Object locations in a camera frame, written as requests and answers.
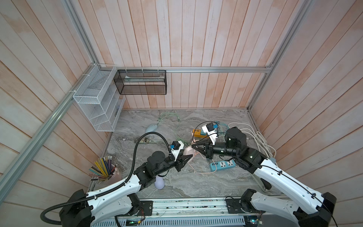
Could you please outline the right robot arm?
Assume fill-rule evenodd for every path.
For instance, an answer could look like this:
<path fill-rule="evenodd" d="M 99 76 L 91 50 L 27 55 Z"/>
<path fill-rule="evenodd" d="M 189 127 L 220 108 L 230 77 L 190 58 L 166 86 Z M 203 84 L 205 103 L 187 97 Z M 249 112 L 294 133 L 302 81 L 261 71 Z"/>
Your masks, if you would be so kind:
<path fill-rule="evenodd" d="M 247 145 L 245 133 L 237 127 L 227 130 L 224 142 L 218 142 L 215 130 L 207 131 L 207 138 L 192 144 L 192 148 L 207 159 L 214 155 L 228 156 L 242 169 L 257 176 L 268 187 L 274 186 L 289 197 L 288 200 L 263 195 L 256 190 L 247 189 L 239 199 L 241 209 L 265 211 L 298 224 L 301 227 L 327 227 L 333 221 L 336 197 L 331 193 L 320 193 L 297 181 L 263 153 Z"/>

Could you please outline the blue power strip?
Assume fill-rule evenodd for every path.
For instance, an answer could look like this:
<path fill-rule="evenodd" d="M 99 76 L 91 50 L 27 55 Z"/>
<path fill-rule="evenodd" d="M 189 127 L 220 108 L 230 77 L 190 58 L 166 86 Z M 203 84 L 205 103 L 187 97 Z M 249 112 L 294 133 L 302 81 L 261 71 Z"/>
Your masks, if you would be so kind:
<path fill-rule="evenodd" d="M 234 160 L 230 160 L 230 161 L 218 161 L 218 162 L 213 162 L 210 164 L 210 170 L 211 172 L 215 172 L 215 171 L 219 171 L 219 170 L 224 170 L 224 169 L 229 169 L 229 168 L 233 168 L 236 167 L 235 161 Z"/>

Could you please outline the pink mouse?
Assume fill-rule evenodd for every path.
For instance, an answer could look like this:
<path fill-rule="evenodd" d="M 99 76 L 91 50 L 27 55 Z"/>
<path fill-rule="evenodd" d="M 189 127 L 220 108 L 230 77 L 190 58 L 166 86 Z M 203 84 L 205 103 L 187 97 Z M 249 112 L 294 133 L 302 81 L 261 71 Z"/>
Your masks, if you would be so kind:
<path fill-rule="evenodd" d="M 197 153 L 198 152 L 192 146 L 186 147 L 183 151 L 183 155 L 185 155 L 185 156 L 187 156 L 187 155 L 195 156 Z"/>

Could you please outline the lavender wireless mouse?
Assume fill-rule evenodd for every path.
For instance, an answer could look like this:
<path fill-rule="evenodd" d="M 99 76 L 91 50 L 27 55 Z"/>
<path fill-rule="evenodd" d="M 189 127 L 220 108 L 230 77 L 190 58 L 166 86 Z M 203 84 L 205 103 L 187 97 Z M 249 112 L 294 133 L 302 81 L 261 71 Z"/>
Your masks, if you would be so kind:
<path fill-rule="evenodd" d="M 163 177 L 156 176 L 156 181 L 154 182 L 155 188 L 158 190 L 162 190 L 165 187 L 165 182 Z"/>

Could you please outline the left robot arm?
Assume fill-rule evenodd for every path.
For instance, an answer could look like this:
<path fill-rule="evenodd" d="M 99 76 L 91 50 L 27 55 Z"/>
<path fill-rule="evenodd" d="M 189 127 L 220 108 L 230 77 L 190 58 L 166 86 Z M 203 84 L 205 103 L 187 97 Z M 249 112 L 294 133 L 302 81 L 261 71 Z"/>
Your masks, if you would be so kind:
<path fill-rule="evenodd" d="M 192 155 L 184 155 L 182 142 L 174 141 L 169 145 L 163 135 L 156 135 L 166 144 L 167 154 L 155 151 L 145 163 L 135 167 L 138 149 L 135 147 L 131 171 L 125 179 L 97 191 L 85 193 L 78 190 L 67 202 L 42 211 L 40 219 L 45 223 L 63 227 L 90 227 L 117 214 L 111 210 L 112 203 L 149 187 L 156 181 L 157 176 L 171 168 L 181 171 Z"/>

